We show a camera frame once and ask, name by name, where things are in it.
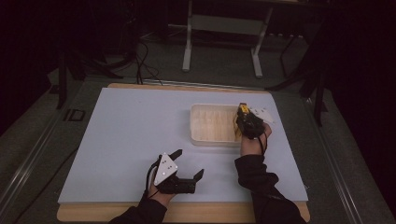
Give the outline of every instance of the transparent tray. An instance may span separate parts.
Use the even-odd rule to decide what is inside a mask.
[[[238,105],[193,105],[191,141],[196,146],[240,147],[240,135],[234,122]]]

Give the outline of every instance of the black cable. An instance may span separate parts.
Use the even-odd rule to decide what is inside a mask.
[[[141,44],[141,45],[143,45],[144,47],[145,47],[145,49],[146,49],[146,54],[145,54],[145,56],[143,57],[143,59],[142,59],[142,63],[146,60],[146,58],[148,57],[148,54],[149,54],[149,47],[147,46],[147,44],[145,44],[145,43],[143,43],[143,42],[141,42],[141,41],[139,41],[139,44]]]
[[[159,192],[159,190],[155,191],[155,193],[151,194],[151,196],[148,196],[149,198],[152,198],[154,195],[156,195]]]
[[[17,219],[13,222],[13,224],[18,223],[20,218],[29,210],[29,208],[35,203],[35,201],[41,196],[41,194],[44,192],[44,190],[47,189],[49,184],[52,182],[52,180],[55,178],[55,176],[59,173],[59,171],[62,169],[64,164],[78,151],[78,147],[74,149],[68,156],[67,158],[61,163],[61,165],[56,169],[55,173],[52,175],[52,177],[49,179],[49,181],[46,183],[46,185],[38,192],[38,194],[35,196],[35,198],[23,209],[23,211],[18,215]]]
[[[119,68],[130,63],[133,59],[134,59],[134,54],[132,52],[128,52],[126,53],[125,58],[122,59],[121,61],[116,63],[103,63],[102,66],[107,69]]]
[[[160,71],[159,71],[158,69],[152,67],[152,66],[149,66],[149,65],[145,64],[145,63],[142,63],[142,65],[144,65],[145,68],[146,68],[146,71],[148,71],[148,72],[150,73],[150,77],[142,77],[142,78],[143,78],[143,79],[150,79],[150,78],[153,77],[153,78],[157,79],[157,81],[159,81],[160,84],[163,86],[163,83],[162,83],[161,80],[158,78],[158,75],[160,74]],[[155,70],[156,74],[153,74],[149,69]]]
[[[114,73],[118,73],[118,72],[120,72],[120,71],[123,71],[123,70],[125,70],[125,69],[131,67],[132,64],[134,64],[134,62],[130,61],[130,62],[129,62],[128,64],[126,64],[124,67],[120,68],[119,70],[114,71]]]
[[[257,139],[259,139],[259,142],[260,142],[260,148],[262,149],[262,155],[264,155],[264,152],[267,150],[267,147],[268,147],[267,134],[265,132],[263,134],[265,135],[265,148],[264,148],[264,145],[262,144],[262,140],[260,139],[260,137],[257,138]]]
[[[136,57],[136,63],[137,63],[137,71],[136,71],[136,84],[142,84],[143,85],[143,80],[142,80],[142,74],[141,74],[141,63],[139,62],[139,58]]]
[[[151,174],[152,169],[156,166],[156,163],[152,164],[148,169],[148,175],[146,177],[146,192],[149,192],[149,176]]]

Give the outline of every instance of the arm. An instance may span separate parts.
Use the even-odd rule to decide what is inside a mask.
[[[160,193],[153,184],[154,176],[155,172],[151,177],[149,190],[143,194],[139,205],[130,207],[119,217],[114,217],[109,224],[163,223],[167,206],[175,194]]]
[[[271,128],[264,124],[265,134],[260,136],[264,148]],[[264,156],[257,139],[242,137],[241,157],[235,160],[239,184],[251,191],[256,223],[305,223],[297,206],[286,199],[276,188],[276,174],[267,173]]]

